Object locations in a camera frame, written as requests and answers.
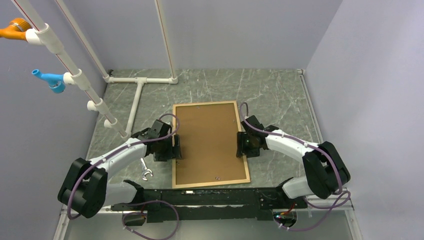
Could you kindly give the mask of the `white PVC pipe stand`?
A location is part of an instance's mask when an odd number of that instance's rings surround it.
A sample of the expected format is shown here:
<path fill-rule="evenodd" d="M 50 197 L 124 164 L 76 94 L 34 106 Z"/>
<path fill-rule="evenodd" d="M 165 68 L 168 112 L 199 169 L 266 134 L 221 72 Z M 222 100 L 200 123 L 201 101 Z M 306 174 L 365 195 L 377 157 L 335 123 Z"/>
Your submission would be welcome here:
<path fill-rule="evenodd" d="M 161 13 L 161 2 L 159 0 L 155 1 L 157 16 L 159 20 L 159 25 L 161 28 L 161 33 L 166 49 L 166 54 L 169 62 L 170 68 L 170 77 L 168 78 L 150 78 L 150 77 L 112 77 L 108 74 L 101 64 L 99 58 L 94 53 L 93 48 L 88 43 L 84 34 L 82 33 L 80 27 L 78 26 L 76 20 L 71 15 L 69 9 L 66 7 L 65 3 L 62 0 L 56 2 L 70 23 L 71 27 L 74 29 L 78 38 L 83 43 L 83 46 L 89 53 L 90 57 L 93 59 L 94 63 L 100 70 L 100 73 L 106 83 L 135 83 L 137 89 L 135 92 L 133 104 L 130 110 L 130 115 L 127 121 L 127 126 L 124 127 L 118 119 L 111 113 L 106 102 L 96 93 L 93 89 L 89 79 L 86 77 L 84 72 L 77 67 L 77 64 L 72 60 L 69 54 L 66 52 L 63 43 L 60 41 L 59 37 L 54 32 L 53 28 L 50 27 L 38 14 L 35 8 L 28 0 L 14 0 L 13 4 L 20 11 L 23 17 L 26 20 L 26 23 L 23 26 L 16 24 L 15 27 L 19 31 L 19 37 L 25 39 L 31 45 L 41 45 L 48 49 L 53 55 L 57 57 L 60 63 L 67 70 L 63 75 L 63 82 L 68 85 L 76 85 L 80 90 L 82 90 L 89 98 L 87 103 L 87 109 L 90 111 L 99 112 L 105 117 L 104 126 L 109 129 L 115 130 L 122 139 L 127 139 L 132 131 L 134 125 L 135 113 L 138 107 L 138 101 L 141 98 L 141 91 L 145 84 L 147 83 L 158 83 L 158 84 L 177 84 L 178 77 L 176 75 L 175 67 L 173 66 L 173 59 L 170 53 L 170 47 L 167 40 L 167 31 L 166 25 Z"/>

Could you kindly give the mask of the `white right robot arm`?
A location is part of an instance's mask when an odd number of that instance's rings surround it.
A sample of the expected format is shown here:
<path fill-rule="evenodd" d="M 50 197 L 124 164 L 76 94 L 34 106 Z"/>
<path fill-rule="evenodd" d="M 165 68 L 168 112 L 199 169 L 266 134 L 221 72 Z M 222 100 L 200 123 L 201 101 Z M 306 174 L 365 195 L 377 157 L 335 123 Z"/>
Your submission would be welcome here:
<path fill-rule="evenodd" d="M 280 207 L 289 207 L 299 197 L 315 195 L 327 199 L 340 194 L 351 180 L 350 172 L 331 142 L 309 142 L 274 125 L 264 127 L 255 115 L 242 120 L 241 125 L 244 130 L 237 133 L 237 157 L 254 158 L 261 150 L 271 150 L 303 165 L 303 177 L 292 177 L 278 185 L 275 200 Z"/>

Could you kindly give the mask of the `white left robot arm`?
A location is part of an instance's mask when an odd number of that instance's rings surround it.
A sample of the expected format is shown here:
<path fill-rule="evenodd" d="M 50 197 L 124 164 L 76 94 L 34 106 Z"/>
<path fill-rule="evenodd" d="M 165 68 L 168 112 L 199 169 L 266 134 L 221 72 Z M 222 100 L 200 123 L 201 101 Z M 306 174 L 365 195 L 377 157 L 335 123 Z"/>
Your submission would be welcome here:
<path fill-rule="evenodd" d="M 125 204 L 131 210 L 144 203 L 144 188 L 132 180 L 110 183 L 110 179 L 133 162 L 139 161 L 141 177 L 153 177 L 145 158 L 155 161 L 181 159 L 178 126 L 156 119 L 151 127 L 132 134 L 123 144 L 91 159 L 77 158 L 72 162 L 58 191 L 57 199 L 67 206 L 67 216 L 91 218 L 104 206 Z"/>

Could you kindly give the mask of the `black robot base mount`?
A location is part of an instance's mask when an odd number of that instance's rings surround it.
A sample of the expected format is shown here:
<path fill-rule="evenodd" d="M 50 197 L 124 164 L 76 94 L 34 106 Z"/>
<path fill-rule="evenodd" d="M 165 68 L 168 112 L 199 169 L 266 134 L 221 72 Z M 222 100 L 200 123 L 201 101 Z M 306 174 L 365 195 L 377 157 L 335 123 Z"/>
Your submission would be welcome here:
<path fill-rule="evenodd" d="M 116 203 L 111 210 L 147 213 L 148 223 L 175 220 L 256 219 L 271 221 L 272 212 L 286 209 L 306 209 L 302 197 L 288 198 L 275 187 L 260 188 L 199 188 L 145 189 L 135 206 Z"/>

